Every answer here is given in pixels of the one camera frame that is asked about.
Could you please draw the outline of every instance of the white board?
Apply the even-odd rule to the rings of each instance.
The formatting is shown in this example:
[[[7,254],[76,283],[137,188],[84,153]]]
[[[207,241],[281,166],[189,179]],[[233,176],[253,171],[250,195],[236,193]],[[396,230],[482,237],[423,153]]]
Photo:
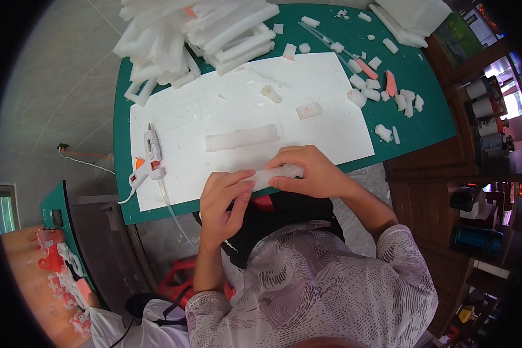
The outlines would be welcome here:
[[[144,108],[132,105],[133,167],[135,157],[145,156],[143,135],[151,122],[159,137],[171,204],[199,199],[213,171],[263,169],[284,146],[313,144],[334,164],[374,155],[362,111],[346,99],[352,87],[334,53],[296,55],[295,61],[275,57],[243,67],[222,77],[216,72],[201,75],[177,90],[164,89]],[[261,95],[265,85],[283,101],[275,104]],[[313,102],[323,113],[300,120],[296,108]],[[205,136],[268,124],[277,128],[278,141],[205,151]],[[137,189],[137,199],[141,211],[166,206],[158,183],[150,179]]]

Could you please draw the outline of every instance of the patterned shirt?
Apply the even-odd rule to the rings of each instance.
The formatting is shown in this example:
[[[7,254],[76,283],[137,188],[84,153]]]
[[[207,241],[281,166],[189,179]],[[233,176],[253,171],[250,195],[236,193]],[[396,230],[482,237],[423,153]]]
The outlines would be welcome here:
[[[234,307],[216,291],[192,297],[191,347],[288,347],[317,337],[413,347],[438,298],[410,229],[387,229],[372,258],[317,230],[325,224],[289,226],[259,242]]]

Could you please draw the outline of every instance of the orange cable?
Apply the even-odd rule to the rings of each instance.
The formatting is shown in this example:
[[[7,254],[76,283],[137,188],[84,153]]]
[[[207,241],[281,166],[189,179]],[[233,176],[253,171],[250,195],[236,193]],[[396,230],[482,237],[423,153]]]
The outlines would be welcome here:
[[[106,157],[106,156],[99,155],[99,154],[96,154],[96,153],[80,154],[80,153],[77,153],[77,152],[68,151],[68,150],[66,150],[64,148],[62,148],[62,151],[64,151],[65,153],[69,153],[69,154],[77,155],[77,156],[99,156],[99,157],[106,158],[106,159],[113,159],[114,158],[114,157]]]

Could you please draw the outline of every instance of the green cutting mat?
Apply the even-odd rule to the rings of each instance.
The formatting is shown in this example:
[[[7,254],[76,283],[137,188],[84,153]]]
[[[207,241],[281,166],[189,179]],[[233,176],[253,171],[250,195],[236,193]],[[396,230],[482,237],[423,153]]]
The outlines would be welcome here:
[[[349,20],[334,17],[342,9],[348,10]],[[410,119],[404,117],[403,113],[396,111],[396,103],[392,99],[387,102],[368,100],[363,108],[363,115],[367,128],[370,130],[369,134],[375,155],[339,165],[338,167],[345,173],[404,155],[456,135],[456,129],[443,91],[421,50],[399,45],[371,11],[364,11],[372,18],[371,23],[359,19],[357,17],[359,12],[360,10],[355,8],[322,4],[280,5],[280,14],[266,21],[265,24],[272,28],[274,23],[283,23],[284,34],[277,35],[274,39],[275,47],[273,51],[257,58],[265,59],[281,56],[286,43],[299,46],[307,42],[311,46],[311,52],[328,52],[329,49],[321,41],[297,24],[302,16],[308,16],[320,21],[321,24],[317,29],[329,38],[341,42],[349,52],[358,55],[362,51],[366,52],[366,62],[378,56],[383,61],[376,71],[379,74],[378,80],[382,87],[385,85],[384,70],[388,69],[396,77],[398,90],[401,88],[409,89],[422,96],[425,101],[424,111],[422,113],[414,111],[414,116]],[[367,39],[368,34],[375,35],[375,40],[369,41]],[[390,38],[398,46],[399,50],[395,55],[383,45],[382,41],[385,37]],[[423,61],[418,57],[418,53],[422,55]],[[342,53],[341,56],[348,61],[349,57],[345,53]],[[201,58],[196,58],[196,62],[202,73],[214,70],[210,65],[205,64]],[[120,199],[125,199],[130,194],[128,177],[133,172],[130,149],[130,106],[133,105],[133,102],[124,98],[124,93],[130,86],[131,68],[130,60],[128,58],[123,59],[120,64],[114,104],[114,155]],[[348,76],[351,75],[350,70],[345,68],[345,71]],[[367,79],[364,73],[360,73],[360,76]],[[167,87],[157,86],[154,93]],[[383,124],[389,129],[396,126],[401,139],[400,145],[394,142],[385,143],[381,141],[373,133],[377,124]],[[268,188],[256,192],[253,197],[276,191],[276,189]],[[195,212],[199,210],[199,201],[193,200],[176,204],[173,208],[178,215]],[[126,224],[170,216],[167,208],[140,212],[137,195],[134,195],[129,202],[122,205],[122,212]]]
[[[52,210],[59,209],[62,213],[62,226],[55,226],[52,222]],[[79,254],[79,247],[77,245],[77,240],[75,236],[73,235],[72,231],[72,219],[68,212],[68,205],[67,205],[67,194],[66,194],[66,181],[63,180],[58,186],[50,192],[50,194],[47,196],[47,198],[44,199],[44,201],[41,203],[41,213],[43,216],[43,225],[46,228],[55,228],[60,227],[64,231],[64,235],[66,236],[66,244],[68,247],[70,247],[70,250],[72,253],[76,254],[79,260],[81,261],[81,268],[83,269],[83,272],[86,274],[85,280],[89,284],[91,290],[95,292],[98,296],[100,294],[97,293],[97,289],[95,288],[95,284],[89,277],[89,272],[87,272],[87,269],[85,267],[85,260],[81,255]]]

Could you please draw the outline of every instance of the person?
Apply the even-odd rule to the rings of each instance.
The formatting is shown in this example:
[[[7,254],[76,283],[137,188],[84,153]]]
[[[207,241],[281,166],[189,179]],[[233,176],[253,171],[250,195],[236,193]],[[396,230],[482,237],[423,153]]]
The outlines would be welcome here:
[[[96,348],[190,347],[184,310],[162,295],[140,293],[130,297],[126,310],[141,319],[141,324],[133,325],[132,319],[128,328],[124,328],[122,316],[102,309],[94,293],[89,293],[87,303]]]
[[[303,167],[304,178],[271,178],[283,192],[270,196],[270,213],[250,203],[254,170],[209,176],[185,308],[191,347],[413,347],[438,297],[410,229],[315,146],[282,148],[265,169],[286,163]],[[376,258],[345,245],[329,197],[373,236]],[[221,246],[243,268],[234,306],[223,293]]]

